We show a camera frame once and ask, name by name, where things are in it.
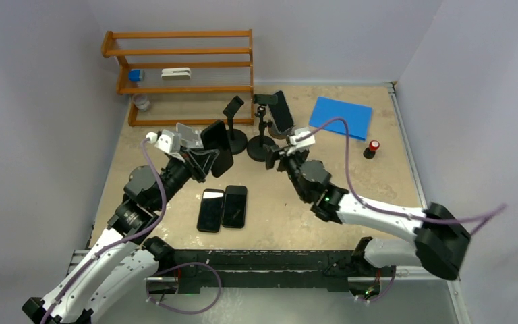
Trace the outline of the black tall round-base stand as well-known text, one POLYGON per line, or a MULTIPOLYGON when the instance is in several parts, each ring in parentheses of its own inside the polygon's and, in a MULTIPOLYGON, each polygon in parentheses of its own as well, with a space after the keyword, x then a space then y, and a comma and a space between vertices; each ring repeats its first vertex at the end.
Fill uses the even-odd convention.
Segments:
POLYGON ((265 129, 267 129, 271 123, 264 119, 267 106, 275 103, 277 103, 277 97, 274 94, 255 94, 253 96, 253 104, 257 105, 257 110, 254 115, 259 118, 259 135, 248 140, 246 151, 248 156, 254 161, 265 162, 266 149, 264 145, 272 146, 275 144, 271 137, 265 136, 265 129))

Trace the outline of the black phone from silver stand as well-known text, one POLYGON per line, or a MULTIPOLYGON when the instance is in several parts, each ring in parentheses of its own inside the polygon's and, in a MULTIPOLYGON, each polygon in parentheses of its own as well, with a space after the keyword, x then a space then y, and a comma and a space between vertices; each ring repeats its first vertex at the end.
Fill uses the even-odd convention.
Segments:
POLYGON ((196 229, 199 232, 217 233, 221 227, 225 192, 205 189, 202 193, 196 229))

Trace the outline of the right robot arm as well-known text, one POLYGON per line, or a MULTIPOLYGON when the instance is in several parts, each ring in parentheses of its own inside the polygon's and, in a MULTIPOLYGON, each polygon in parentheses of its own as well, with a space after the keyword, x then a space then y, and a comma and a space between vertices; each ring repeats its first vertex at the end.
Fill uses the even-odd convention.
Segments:
POLYGON ((430 274, 458 278, 471 234, 444 206, 402 207, 350 193, 331 182, 331 174, 308 151, 293 152, 277 145, 266 148, 266 168, 285 172, 300 200, 325 222, 360 225, 399 238, 393 244, 377 239, 361 243, 352 256, 353 269, 362 275, 377 267, 418 265, 430 274))

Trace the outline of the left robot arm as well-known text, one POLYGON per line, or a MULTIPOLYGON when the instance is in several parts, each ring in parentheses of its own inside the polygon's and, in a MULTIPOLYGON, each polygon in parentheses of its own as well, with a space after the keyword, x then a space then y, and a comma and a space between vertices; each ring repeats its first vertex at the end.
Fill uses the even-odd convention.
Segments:
POLYGON ((188 180, 204 182, 219 155, 217 149, 181 148, 160 171, 152 161, 135 168, 123 202, 94 246, 52 291, 27 299, 23 313, 32 323, 98 323, 145 278, 172 272, 169 247, 150 234, 167 203, 188 180))

